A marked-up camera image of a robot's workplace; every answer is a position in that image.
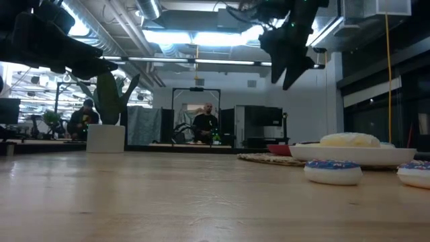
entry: frosted donut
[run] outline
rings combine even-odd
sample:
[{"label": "frosted donut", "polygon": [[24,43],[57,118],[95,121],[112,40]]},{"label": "frosted donut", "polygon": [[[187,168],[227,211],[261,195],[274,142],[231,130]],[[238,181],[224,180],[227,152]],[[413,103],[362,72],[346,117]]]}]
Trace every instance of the frosted donut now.
[{"label": "frosted donut", "polygon": [[373,147],[380,148],[380,141],[370,134],[340,133],[324,136],[320,145],[322,147]]},{"label": "frosted donut", "polygon": [[363,173],[351,161],[313,160],[304,167],[304,176],[313,182],[331,185],[357,185]]},{"label": "frosted donut", "polygon": [[398,167],[397,175],[402,183],[430,189],[430,162],[411,161]]}]

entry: black shirt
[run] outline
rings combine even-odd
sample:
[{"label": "black shirt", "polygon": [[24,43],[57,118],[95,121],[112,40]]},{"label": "black shirt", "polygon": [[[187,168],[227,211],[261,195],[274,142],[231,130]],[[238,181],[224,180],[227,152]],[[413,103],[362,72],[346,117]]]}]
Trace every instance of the black shirt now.
[{"label": "black shirt", "polygon": [[199,131],[210,131],[218,127],[218,119],[213,115],[200,114],[194,118],[193,125]]}]

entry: man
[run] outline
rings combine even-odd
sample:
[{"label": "man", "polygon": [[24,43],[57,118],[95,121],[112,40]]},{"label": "man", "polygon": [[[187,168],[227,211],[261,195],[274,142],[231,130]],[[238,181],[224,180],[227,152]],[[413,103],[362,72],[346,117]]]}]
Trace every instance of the man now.
[{"label": "man", "polygon": [[87,140],[88,124],[98,124],[99,114],[93,111],[93,101],[86,99],[83,107],[72,114],[67,131],[73,140]]},{"label": "man", "polygon": [[203,108],[204,113],[194,118],[193,126],[195,126],[194,142],[202,141],[203,143],[212,143],[213,128],[218,128],[218,119],[212,115],[212,104],[207,103]]}]

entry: yellow cable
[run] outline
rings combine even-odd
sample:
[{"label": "yellow cable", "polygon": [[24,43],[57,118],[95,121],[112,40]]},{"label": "yellow cable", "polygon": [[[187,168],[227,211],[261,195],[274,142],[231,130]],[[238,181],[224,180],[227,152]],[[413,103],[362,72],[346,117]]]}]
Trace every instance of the yellow cable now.
[{"label": "yellow cable", "polygon": [[[196,58],[199,58],[199,46],[198,45],[197,45],[197,48],[196,48]],[[199,68],[199,64],[196,63],[196,76],[194,77],[194,80],[199,79],[199,77],[197,76],[198,68]]]},{"label": "yellow cable", "polygon": [[387,60],[388,60],[388,78],[389,78],[389,90],[388,90],[388,142],[391,143],[391,55],[390,55],[390,27],[388,25],[388,0],[385,0],[385,31],[387,35]]}]

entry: leaf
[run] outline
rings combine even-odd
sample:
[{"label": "leaf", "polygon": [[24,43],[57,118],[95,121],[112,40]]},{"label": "leaf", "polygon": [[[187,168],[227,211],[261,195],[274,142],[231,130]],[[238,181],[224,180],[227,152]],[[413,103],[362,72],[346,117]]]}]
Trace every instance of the leaf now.
[{"label": "leaf", "polygon": [[130,96],[132,95],[134,89],[139,84],[139,79],[140,79],[139,74],[137,74],[135,77],[133,77],[132,81],[130,82],[130,85],[128,86],[127,91],[121,97],[122,108],[127,106],[127,103],[128,103],[128,100],[130,99]]},{"label": "leaf", "polygon": [[120,113],[100,112],[100,119],[103,124],[115,125],[120,119]]},{"label": "leaf", "polygon": [[97,98],[101,121],[104,124],[112,124],[113,122],[116,124],[121,112],[121,103],[115,78],[111,73],[97,77]]},{"label": "leaf", "polygon": [[100,103],[99,103],[99,94],[97,94],[97,88],[94,89],[93,101],[94,101],[95,109],[98,110],[98,108],[100,107]]},{"label": "leaf", "polygon": [[94,99],[93,94],[91,93],[91,91],[88,89],[88,87],[86,86],[86,84],[80,82],[78,80],[78,78],[76,78],[70,71],[68,71],[70,78],[73,81],[76,81],[76,84],[81,88],[82,92],[85,93],[85,95],[87,95],[88,97],[90,97],[91,99]]},{"label": "leaf", "polygon": [[127,77],[121,79],[119,77],[116,78],[116,88],[118,89],[118,95],[122,96],[122,88],[124,87],[124,81],[127,79]]}]

